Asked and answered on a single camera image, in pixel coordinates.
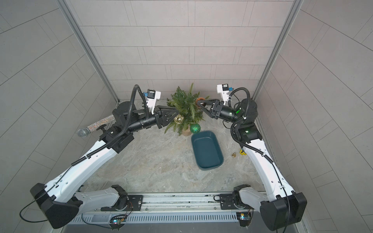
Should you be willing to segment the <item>copper shiny ball ornament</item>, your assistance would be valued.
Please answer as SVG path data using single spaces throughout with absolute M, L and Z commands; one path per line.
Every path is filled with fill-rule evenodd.
M 205 98 L 202 98 L 202 97 L 197 98 L 197 99 L 196 99 L 196 105 L 197 105 L 197 106 L 201 105 L 201 106 L 205 107 L 205 106 L 206 106 L 205 100 L 206 100 L 206 99 L 205 99 Z

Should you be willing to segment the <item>gold shiny ball ornament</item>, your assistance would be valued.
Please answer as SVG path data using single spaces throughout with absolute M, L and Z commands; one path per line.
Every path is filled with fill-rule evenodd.
M 175 118 L 174 118 L 174 122 L 176 124 L 182 124 L 184 122 L 184 117 L 181 115 L 181 114 L 178 114 Z

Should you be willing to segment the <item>green glitter ball ornament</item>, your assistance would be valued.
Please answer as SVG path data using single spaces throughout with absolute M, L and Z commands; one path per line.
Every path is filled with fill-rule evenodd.
M 191 124 L 190 125 L 190 131 L 192 134 L 199 133 L 201 131 L 201 126 L 198 123 Z

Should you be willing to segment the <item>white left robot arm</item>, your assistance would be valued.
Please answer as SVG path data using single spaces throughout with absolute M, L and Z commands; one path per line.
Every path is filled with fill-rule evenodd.
M 133 102 L 123 102 L 113 110 L 115 124 L 103 132 L 100 139 L 81 158 L 73 162 L 62 174 L 47 184 L 37 183 L 30 192 L 53 229 L 70 223 L 87 211 L 129 210 L 127 192 L 120 185 L 110 188 L 80 192 L 82 184 L 108 160 L 119 154 L 134 140 L 133 133 L 156 125 L 166 127 L 179 114 L 175 107 L 156 106 L 136 109 Z

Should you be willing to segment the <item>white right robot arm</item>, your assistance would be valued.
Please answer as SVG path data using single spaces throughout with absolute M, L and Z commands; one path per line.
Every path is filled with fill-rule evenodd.
M 303 193 L 295 192 L 271 158 L 254 123 L 258 116 L 257 104 L 247 98 L 236 107 L 224 105 L 220 100 L 198 100 L 197 105 L 209 117 L 232 124 L 232 139 L 249 156 L 264 185 L 265 193 L 247 184 L 236 186 L 233 191 L 234 205 L 239 209 L 249 207 L 258 211 L 271 231 L 286 230 L 289 225 L 301 221 L 307 199 Z

